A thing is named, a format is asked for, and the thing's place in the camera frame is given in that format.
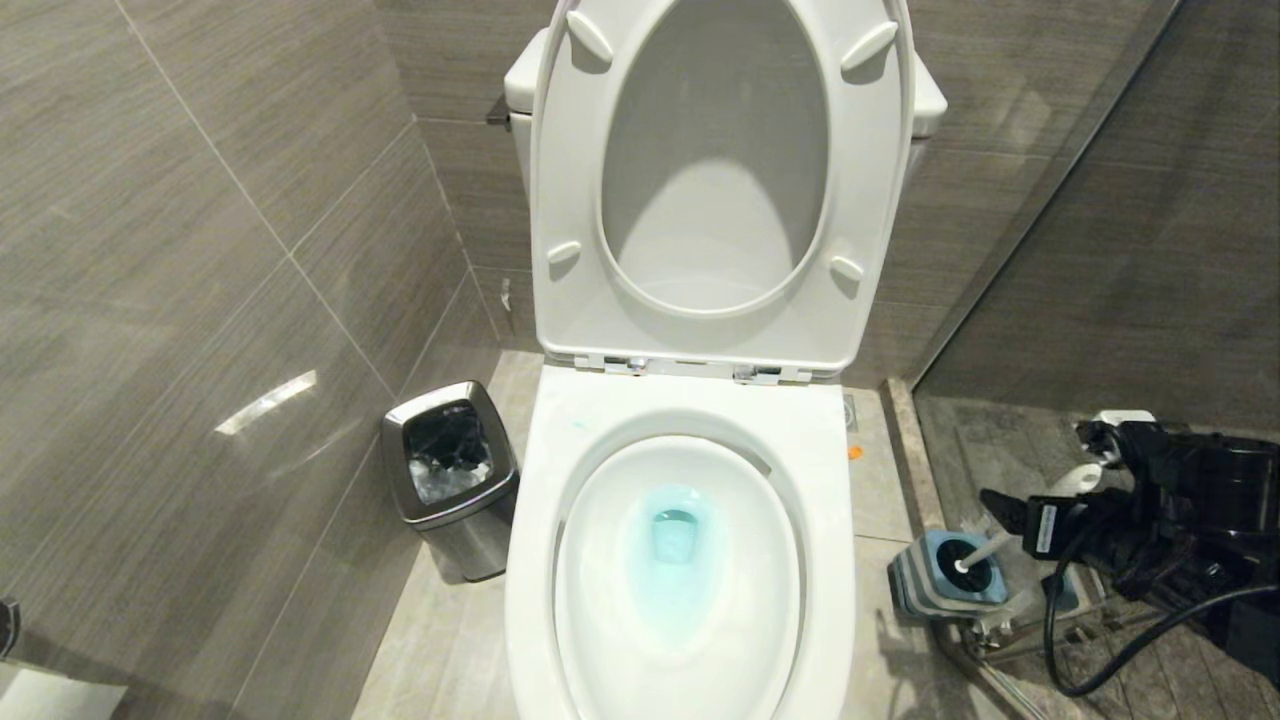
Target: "cable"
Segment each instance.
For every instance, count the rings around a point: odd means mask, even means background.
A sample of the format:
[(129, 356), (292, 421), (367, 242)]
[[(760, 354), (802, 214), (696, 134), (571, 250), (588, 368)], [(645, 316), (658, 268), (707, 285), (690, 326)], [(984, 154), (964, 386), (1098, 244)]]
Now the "cable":
[(1055, 616), (1057, 615), (1057, 596), (1061, 592), (1062, 575), (1066, 571), (1066, 566), (1071, 562), (1071, 559), (1075, 557), (1075, 553), (1080, 550), (1080, 546), (1083, 546), (1084, 542), (1089, 538), (1089, 536), (1097, 532), (1097, 529), (1101, 528), (1103, 523), (1110, 520), (1111, 515), (1114, 514), (1115, 510), (1098, 516), (1096, 520), (1089, 523), (1089, 525), (1084, 528), (1084, 530), (1082, 530), (1078, 536), (1071, 538), (1071, 542), (1066, 546), (1066, 550), (1062, 552), (1062, 557), (1059, 559), (1057, 566), (1053, 568), (1053, 575), (1051, 575), (1051, 580), (1048, 584), (1048, 596), (1046, 597), (1046, 606), (1044, 606), (1044, 666), (1048, 670), (1050, 679), (1053, 680), (1053, 687), (1056, 687), (1057, 692), (1065, 694), (1066, 697), (1087, 696), (1093, 691), (1098, 689), (1100, 687), (1102, 687), (1103, 683), (1110, 680), (1111, 676), (1115, 675), (1117, 670), (1124, 667), (1126, 662), (1133, 660), (1135, 655), (1138, 655), (1139, 652), (1143, 651), (1143, 648), (1155, 642), (1156, 638), (1167, 633), (1169, 630), (1174, 629), (1181, 623), (1185, 623), (1190, 618), (1194, 618), (1196, 615), (1204, 612), (1206, 610), (1222, 605), (1224, 602), (1230, 602), (1233, 600), (1280, 592), (1280, 584), (1240, 588), (1236, 591), (1222, 593), (1216, 597), (1211, 597), (1190, 607), (1179, 610), (1178, 612), (1170, 612), (1169, 615), (1165, 616), (1164, 620), (1147, 628), (1146, 630), (1142, 632), (1142, 634), (1132, 639), (1129, 644), (1124, 646), (1124, 648), (1121, 648), (1120, 652), (1117, 652), (1116, 656), (1112, 657), (1110, 662), (1103, 665), (1102, 670), (1098, 670), (1092, 678), (1075, 687), (1068, 685), (1057, 673), (1057, 659), (1053, 656), (1053, 620)]

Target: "trash can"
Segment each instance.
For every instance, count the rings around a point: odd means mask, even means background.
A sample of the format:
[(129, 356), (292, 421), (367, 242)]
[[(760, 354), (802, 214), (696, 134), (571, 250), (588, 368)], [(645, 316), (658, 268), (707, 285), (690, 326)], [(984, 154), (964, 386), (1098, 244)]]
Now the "trash can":
[(383, 418), (381, 442), (401, 519), (468, 582), (506, 570), (520, 470), (484, 386), (404, 402)]

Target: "toilet seat hinge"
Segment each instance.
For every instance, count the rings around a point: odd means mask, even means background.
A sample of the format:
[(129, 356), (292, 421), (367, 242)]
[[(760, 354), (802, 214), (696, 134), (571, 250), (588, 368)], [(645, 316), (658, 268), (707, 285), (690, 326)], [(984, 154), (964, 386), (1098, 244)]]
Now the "toilet seat hinge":
[(653, 357), (622, 357), (614, 355), (576, 355), (573, 366), (580, 370), (613, 375), (684, 375), (691, 378), (723, 378), (740, 384), (776, 386), (805, 384), (813, 380), (813, 370), (776, 365), (732, 365), (727, 363), (701, 363), (692, 360), (663, 360)]

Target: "gray tile wall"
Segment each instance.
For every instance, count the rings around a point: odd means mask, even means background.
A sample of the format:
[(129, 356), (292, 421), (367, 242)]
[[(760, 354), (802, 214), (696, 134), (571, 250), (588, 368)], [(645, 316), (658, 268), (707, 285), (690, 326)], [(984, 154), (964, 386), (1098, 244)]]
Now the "gray tile wall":
[(18, 0), (0, 67), (14, 657), (348, 717), (419, 542), (378, 418), (499, 348), (372, 5)]
[(1187, 3), (923, 389), (1280, 428), (1277, 36)]
[[(1057, 184), (1062, 159), (1082, 146), (1170, 3), (910, 3), (916, 47), (951, 110), (902, 199), (846, 384), (872, 387), (923, 366), (952, 311), (977, 297)], [(531, 295), (521, 293), (531, 281), (520, 167), (509, 136), (484, 115), (556, 3), (376, 4), (503, 343), (536, 350)], [(511, 311), (495, 304), (503, 277)]]

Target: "white toilet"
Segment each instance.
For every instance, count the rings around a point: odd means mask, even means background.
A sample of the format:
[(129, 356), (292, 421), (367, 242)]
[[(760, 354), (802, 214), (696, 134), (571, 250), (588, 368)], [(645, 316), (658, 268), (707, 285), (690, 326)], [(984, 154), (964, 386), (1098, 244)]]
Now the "white toilet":
[(507, 101), (549, 357), (507, 560), (520, 716), (835, 719), (833, 378), (946, 109), (902, 0), (562, 0)]

